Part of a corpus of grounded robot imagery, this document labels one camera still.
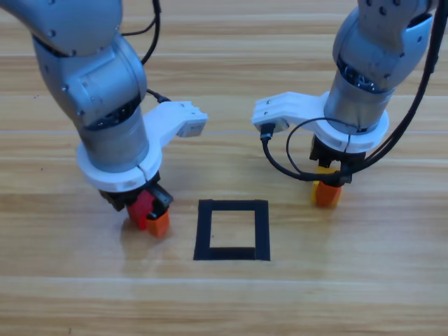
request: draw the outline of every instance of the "black tape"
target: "black tape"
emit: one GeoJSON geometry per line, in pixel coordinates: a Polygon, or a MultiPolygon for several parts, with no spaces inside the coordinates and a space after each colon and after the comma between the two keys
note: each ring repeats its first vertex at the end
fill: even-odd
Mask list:
{"type": "Polygon", "coordinates": [[[271,260],[267,201],[199,201],[194,260],[271,260]],[[213,211],[254,211],[255,247],[210,247],[213,211]]]}

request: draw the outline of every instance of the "gray robot arm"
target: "gray robot arm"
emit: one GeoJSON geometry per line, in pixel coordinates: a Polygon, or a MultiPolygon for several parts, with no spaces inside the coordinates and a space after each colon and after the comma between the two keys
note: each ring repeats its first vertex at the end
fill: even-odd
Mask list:
{"type": "MultiPolygon", "coordinates": [[[[159,1],[153,5],[159,13],[159,1]]],[[[162,147],[176,135],[200,135],[208,117],[189,101],[166,101],[142,116],[146,75],[120,34],[122,1],[0,0],[0,8],[31,32],[42,78],[82,140],[86,179],[141,228],[147,214],[164,216],[172,198],[157,184],[162,147]]]]}
{"type": "MultiPolygon", "coordinates": [[[[269,162],[294,179],[329,183],[333,197],[338,195],[336,188],[351,182],[353,172],[380,160],[403,135],[423,97],[447,23],[447,7],[445,0],[358,0],[358,7],[335,39],[332,55],[337,70],[331,91],[319,97],[285,92],[255,103],[252,123],[260,130],[269,162]],[[437,24],[431,30],[430,12],[434,8],[437,24]],[[366,159],[366,153],[381,143],[389,128],[387,104],[396,87],[420,62],[430,36],[430,52],[411,109],[399,129],[366,159]],[[286,147],[297,173],[270,155],[267,144],[273,133],[290,124],[297,125],[292,133],[299,127],[314,133],[310,159],[318,161],[319,174],[300,171],[293,162],[288,152],[292,133],[286,147]],[[329,169],[333,161],[341,163],[340,171],[334,174],[329,169]]],[[[334,204],[331,197],[325,199],[327,204],[334,204]]]]}
{"type": "Polygon", "coordinates": [[[337,33],[338,71],[325,116],[356,125],[330,124],[341,132],[369,132],[399,84],[424,56],[437,6],[430,0],[358,0],[337,33]]]}
{"type": "Polygon", "coordinates": [[[120,35],[121,0],[0,0],[30,30],[47,88],[105,172],[136,167],[148,152],[139,105],[146,75],[120,35]]]}

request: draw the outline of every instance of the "cable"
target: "cable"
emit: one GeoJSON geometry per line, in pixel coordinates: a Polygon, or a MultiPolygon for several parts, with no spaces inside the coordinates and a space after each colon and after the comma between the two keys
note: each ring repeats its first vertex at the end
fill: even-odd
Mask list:
{"type": "Polygon", "coordinates": [[[304,172],[302,170],[299,169],[299,167],[294,163],[293,158],[291,157],[290,151],[289,151],[289,143],[291,141],[291,137],[294,135],[294,133],[300,129],[301,127],[305,126],[306,124],[309,123],[313,123],[315,121],[320,121],[320,120],[327,120],[327,121],[334,121],[336,123],[340,123],[343,125],[346,125],[348,127],[353,127],[356,130],[358,129],[357,126],[349,124],[347,122],[335,119],[335,118],[327,118],[327,117],[319,117],[319,118],[313,118],[313,119],[308,119],[302,123],[300,123],[299,125],[297,125],[289,134],[288,136],[288,140],[286,141],[286,154],[288,156],[289,161],[291,162],[291,164],[293,165],[293,167],[295,168],[295,170],[297,170],[299,172],[299,174],[296,174],[295,172],[281,166],[271,155],[270,151],[269,151],[269,147],[267,145],[267,143],[269,142],[269,140],[272,138],[272,134],[275,128],[275,124],[264,124],[262,126],[261,129],[261,141],[262,141],[262,146],[263,146],[263,151],[265,152],[266,158],[269,160],[269,162],[271,163],[271,165],[273,165],[277,170],[279,170],[280,172],[284,173],[285,175],[288,175],[290,177],[293,177],[294,179],[300,180],[300,181],[317,181],[316,177],[318,175],[324,175],[324,179],[326,180],[327,177],[329,176],[329,174],[314,174],[314,173],[307,173],[304,172]]]}
{"type": "Polygon", "coordinates": [[[145,65],[147,63],[147,61],[149,60],[151,55],[154,53],[155,47],[157,47],[157,43],[159,41],[159,35],[160,35],[160,14],[162,12],[159,0],[153,0],[153,7],[154,7],[154,14],[155,14],[155,17],[154,17],[154,25],[155,25],[154,37],[153,37],[153,42],[151,43],[148,51],[146,52],[146,54],[141,59],[141,63],[143,65],[145,65]]]}
{"type": "Polygon", "coordinates": [[[149,24],[149,26],[147,26],[147,28],[143,29],[143,30],[139,30],[139,31],[133,31],[131,33],[123,33],[123,36],[136,36],[136,35],[142,35],[145,34],[146,32],[149,32],[149,30],[155,25],[155,17],[153,19],[153,21],[149,24]]]}
{"type": "MultiPolygon", "coordinates": [[[[343,124],[343,125],[348,126],[348,127],[352,127],[352,128],[354,128],[354,129],[356,129],[357,131],[359,130],[359,127],[357,127],[357,126],[355,126],[355,125],[349,124],[349,123],[347,123],[347,122],[344,122],[344,121],[341,121],[341,120],[338,120],[338,119],[327,118],[327,117],[320,117],[320,118],[309,119],[309,120],[306,120],[306,121],[302,122],[302,123],[299,124],[298,126],[294,127],[294,129],[293,129],[293,130],[291,131],[291,133],[288,135],[288,139],[286,140],[286,154],[287,154],[287,156],[288,156],[289,162],[291,162],[291,164],[293,165],[294,169],[297,170],[302,176],[312,176],[312,175],[315,175],[315,174],[313,174],[313,173],[307,173],[307,172],[301,171],[301,170],[299,169],[299,167],[295,164],[293,158],[291,157],[291,153],[290,153],[290,151],[289,151],[289,143],[290,143],[290,141],[291,141],[291,137],[294,135],[294,133],[295,133],[298,129],[300,129],[301,127],[305,126],[306,124],[312,123],[312,122],[314,122],[314,121],[319,121],[319,120],[333,121],[333,122],[336,122],[336,123],[339,123],[339,124],[343,124]]],[[[348,136],[349,140],[347,141],[347,145],[346,145],[345,151],[347,151],[347,148],[349,147],[350,140],[351,140],[351,134],[348,134],[347,136],[348,136]]]]}
{"type": "MultiPolygon", "coordinates": [[[[430,45],[428,48],[428,55],[426,57],[426,63],[423,70],[423,76],[421,78],[421,82],[419,85],[419,89],[417,90],[416,96],[414,98],[414,101],[412,102],[412,105],[407,112],[406,116],[403,118],[403,120],[400,122],[400,124],[396,127],[396,129],[392,132],[392,134],[388,137],[385,142],[378,147],[377,150],[375,150],[370,156],[368,156],[362,163],[357,164],[352,167],[348,167],[343,171],[338,171],[331,174],[314,174],[314,173],[305,173],[302,172],[301,174],[296,174],[285,167],[282,167],[275,159],[270,155],[269,148],[267,146],[267,143],[272,138],[271,136],[266,136],[266,134],[262,134],[261,141],[263,146],[263,151],[265,152],[265,155],[269,162],[277,168],[280,172],[283,172],[285,175],[288,175],[290,177],[293,177],[294,179],[301,180],[301,181],[334,181],[337,179],[340,179],[344,176],[350,176],[352,174],[355,174],[357,172],[360,172],[370,166],[372,166],[374,163],[378,162],[380,159],[382,159],[387,153],[389,153],[392,148],[398,143],[398,141],[401,139],[403,134],[405,133],[406,129],[412,122],[413,117],[415,116],[418,107],[421,103],[421,100],[424,97],[426,88],[428,87],[428,83],[431,77],[431,74],[435,70],[435,65],[438,61],[438,54],[440,51],[440,47],[442,45],[442,39],[445,32],[445,28],[447,26],[447,19],[448,19],[448,0],[440,0],[439,4],[437,5],[437,10],[435,12],[435,18],[433,23],[433,28],[431,31],[431,37],[430,37],[430,45]]],[[[291,156],[289,155],[289,140],[292,137],[292,134],[298,130],[301,126],[306,125],[307,123],[311,123],[312,121],[316,120],[307,120],[306,122],[298,125],[290,134],[288,137],[287,142],[287,154],[288,158],[290,159],[291,163],[293,164],[294,168],[298,172],[301,172],[297,165],[294,164],[291,156]]],[[[341,120],[334,120],[339,123],[343,123],[341,120]]]]}
{"type": "Polygon", "coordinates": [[[157,99],[157,103],[159,103],[159,104],[171,101],[170,98],[168,98],[166,96],[162,96],[159,92],[152,91],[151,89],[146,89],[146,91],[147,91],[147,93],[152,95],[154,98],[156,98],[157,99]]]}

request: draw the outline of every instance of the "wooden surface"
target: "wooden surface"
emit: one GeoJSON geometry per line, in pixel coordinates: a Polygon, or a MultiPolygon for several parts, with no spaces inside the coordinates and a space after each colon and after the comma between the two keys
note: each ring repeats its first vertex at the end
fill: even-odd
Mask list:
{"type": "MultiPolygon", "coordinates": [[[[147,25],[148,2],[125,2],[123,31],[147,25]]],[[[149,85],[193,100],[210,121],[200,138],[166,148],[162,185],[176,201],[161,242],[84,182],[78,135],[30,37],[0,13],[0,335],[448,335],[447,44],[399,146],[354,176],[337,209],[320,210],[308,183],[266,161],[251,110],[268,95],[330,87],[333,39],[355,1],[162,6],[149,85]],[[193,261],[198,200],[209,198],[269,201],[271,262],[193,261]]],[[[144,53],[150,39],[130,42],[144,53]]],[[[421,69],[393,98],[392,127],[421,69]]],[[[272,141],[284,164],[285,141],[272,141]]],[[[302,133],[293,144],[306,169],[310,141],[302,133]]],[[[213,219],[213,246],[253,242],[252,217],[213,219]]]]}

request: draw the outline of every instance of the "orange block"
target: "orange block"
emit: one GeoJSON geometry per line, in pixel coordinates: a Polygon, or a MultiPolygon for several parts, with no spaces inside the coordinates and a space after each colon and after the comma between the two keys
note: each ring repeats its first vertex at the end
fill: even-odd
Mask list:
{"type": "Polygon", "coordinates": [[[333,207],[337,205],[342,187],[332,187],[319,182],[316,189],[316,205],[318,207],[333,207]]]}
{"type": "Polygon", "coordinates": [[[156,220],[147,219],[146,227],[149,233],[157,239],[163,238],[169,229],[169,211],[165,212],[156,220]]]}
{"type": "MultiPolygon", "coordinates": [[[[317,174],[331,174],[337,172],[335,168],[317,167],[317,174]]],[[[320,181],[313,182],[311,201],[318,207],[335,207],[339,202],[342,187],[331,187],[320,181]]]]}

